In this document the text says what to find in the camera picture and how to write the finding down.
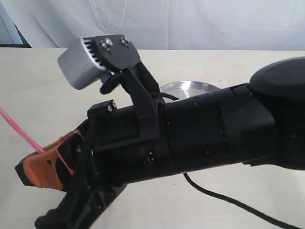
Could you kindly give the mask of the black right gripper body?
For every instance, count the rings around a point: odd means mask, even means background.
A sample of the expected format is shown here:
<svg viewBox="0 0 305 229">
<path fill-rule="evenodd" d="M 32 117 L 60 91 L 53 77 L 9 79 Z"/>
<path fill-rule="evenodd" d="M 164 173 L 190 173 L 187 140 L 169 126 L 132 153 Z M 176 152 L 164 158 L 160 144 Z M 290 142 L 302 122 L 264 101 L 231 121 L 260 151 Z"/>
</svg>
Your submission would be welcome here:
<svg viewBox="0 0 305 229">
<path fill-rule="evenodd" d="M 171 153 L 164 125 L 164 101 L 107 110 L 92 106 L 88 130 L 67 193 L 36 219 L 38 229 L 88 229 L 126 185 L 165 176 Z"/>
</svg>

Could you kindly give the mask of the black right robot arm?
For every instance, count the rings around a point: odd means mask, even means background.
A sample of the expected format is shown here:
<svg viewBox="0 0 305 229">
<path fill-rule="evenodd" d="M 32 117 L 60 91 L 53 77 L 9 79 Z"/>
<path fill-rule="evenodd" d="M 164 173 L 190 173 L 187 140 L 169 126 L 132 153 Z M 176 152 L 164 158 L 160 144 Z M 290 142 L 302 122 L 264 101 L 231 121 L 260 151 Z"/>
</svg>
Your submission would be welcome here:
<svg viewBox="0 0 305 229">
<path fill-rule="evenodd" d="M 88 229 L 130 183 L 236 163 L 305 168 L 304 57 L 170 103 L 133 69 L 113 75 L 101 93 L 118 85 L 132 106 L 95 104 L 74 131 L 15 166 L 25 186 L 65 192 L 36 228 Z"/>
</svg>

